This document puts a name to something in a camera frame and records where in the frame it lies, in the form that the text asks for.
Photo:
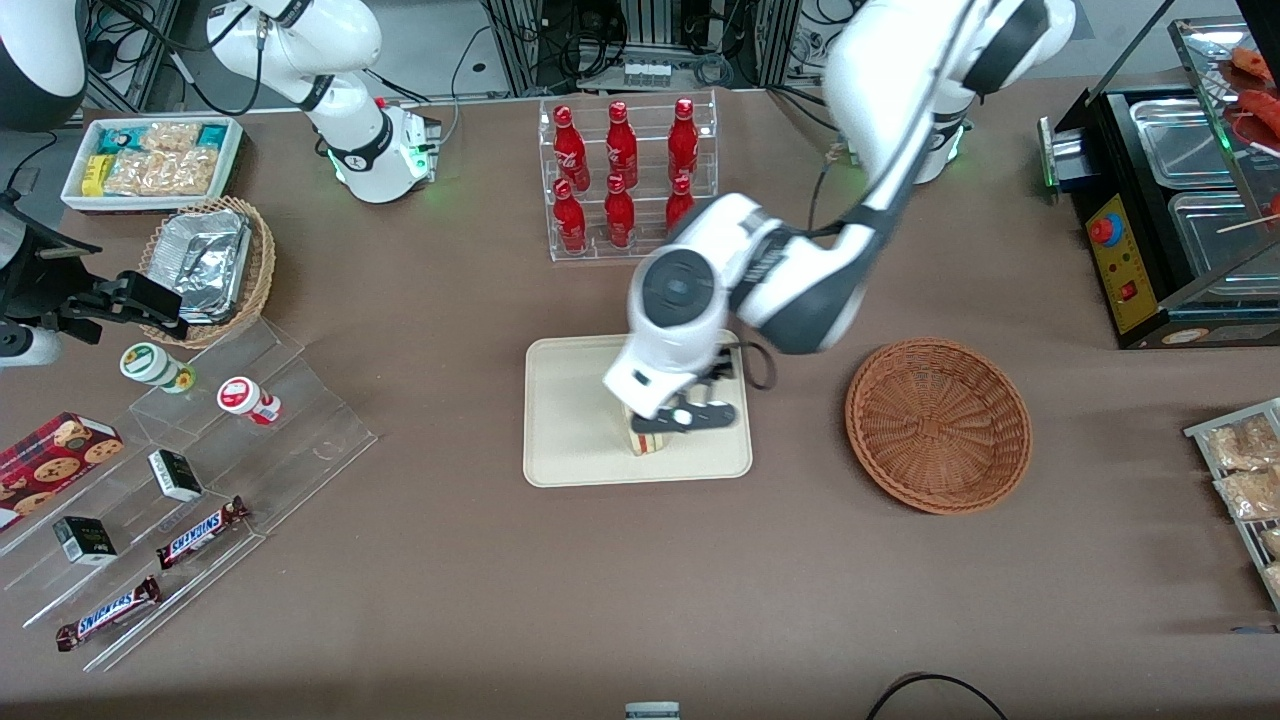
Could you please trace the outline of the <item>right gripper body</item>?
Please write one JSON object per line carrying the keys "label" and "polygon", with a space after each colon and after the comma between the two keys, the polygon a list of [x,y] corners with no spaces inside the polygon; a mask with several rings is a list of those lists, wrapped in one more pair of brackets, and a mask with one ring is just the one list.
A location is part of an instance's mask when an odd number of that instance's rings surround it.
{"label": "right gripper body", "polygon": [[1,268],[1,365],[46,366],[63,351],[65,337],[97,345],[99,323],[74,316],[67,304],[93,293],[100,278],[83,258],[101,247],[68,237],[17,208],[18,195],[4,195]]}

